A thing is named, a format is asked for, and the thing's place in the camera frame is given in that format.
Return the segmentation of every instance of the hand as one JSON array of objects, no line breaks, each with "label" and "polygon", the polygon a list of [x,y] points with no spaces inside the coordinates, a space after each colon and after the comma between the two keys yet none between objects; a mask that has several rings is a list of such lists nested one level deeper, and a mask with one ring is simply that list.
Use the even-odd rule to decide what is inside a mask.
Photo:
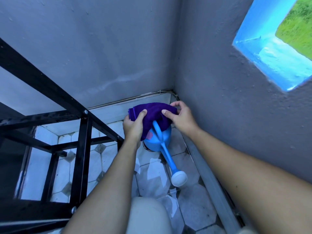
[{"label": "hand", "polygon": [[141,144],[141,136],[143,132],[143,118],[146,116],[147,110],[144,109],[138,115],[138,118],[135,121],[131,121],[129,115],[124,118],[123,128],[124,128],[124,139],[125,141],[132,140],[137,143],[137,149]]},{"label": "hand", "polygon": [[162,114],[171,119],[179,131],[190,137],[190,134],[198,128],[191,110],[182,101],[173,102],[170,105],[173,107],[180,106],[181,110],[178,110],[178,115],[175,115],[168,110],[162,110]]}]

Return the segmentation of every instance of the window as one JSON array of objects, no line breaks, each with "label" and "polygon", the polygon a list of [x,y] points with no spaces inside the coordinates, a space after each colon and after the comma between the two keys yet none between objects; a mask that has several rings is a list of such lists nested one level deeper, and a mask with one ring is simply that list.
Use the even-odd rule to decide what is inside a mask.
[{"label": "window", "polygon": [[312,76],[312,0],[254,0],[233,45],[284,91]]}]

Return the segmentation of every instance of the purple towel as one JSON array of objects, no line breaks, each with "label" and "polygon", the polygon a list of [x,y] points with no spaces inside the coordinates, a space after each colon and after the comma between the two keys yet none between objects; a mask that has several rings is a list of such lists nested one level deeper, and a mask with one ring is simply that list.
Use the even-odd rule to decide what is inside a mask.
[{"label": "purple towel", "polygon": [[161,110],[166,109],[173,114],[177,114],[177,109],[175,107],[165,103],[140,104],[133,108],[129,108],[128,113],[130,120],[135,121],[135,119],[143,109],[147,110],[147,114],[143,119],[143,133],[141,141],[145,140],[147,133],[153,126],[153,121],[157,121],[161,131],[168,129],[168,127],[171,125],[172,120],[165,117],[161,113]]}]

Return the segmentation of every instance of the bolt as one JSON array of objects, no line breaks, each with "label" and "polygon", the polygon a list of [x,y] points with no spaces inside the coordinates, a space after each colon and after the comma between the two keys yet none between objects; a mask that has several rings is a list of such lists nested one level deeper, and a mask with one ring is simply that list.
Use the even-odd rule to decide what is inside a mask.
[{"label": "bolt", "polygon": [[76,210],[77,210],[77,207],[74,206],[74,207],[72,208],[72,214],[74,214],[74,212],[76,212]]}]

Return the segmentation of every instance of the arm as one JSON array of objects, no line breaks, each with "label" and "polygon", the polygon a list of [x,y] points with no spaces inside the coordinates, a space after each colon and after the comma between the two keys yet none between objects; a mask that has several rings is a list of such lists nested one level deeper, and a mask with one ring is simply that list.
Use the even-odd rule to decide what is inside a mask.
[{"label": "arm", "polygon": [[231,148],[196,124],[181,101],[179,115],[163,114],[196,145],[218,180],[247,212],[261,233],[311,233],[312,185]]},{"label": "arm", "polygon": [[74,213],[62,233],[125,233],[131,205],[135,155],[140,146],[147,111],[135,122],[126,116],[125,140],[103,179]]}]

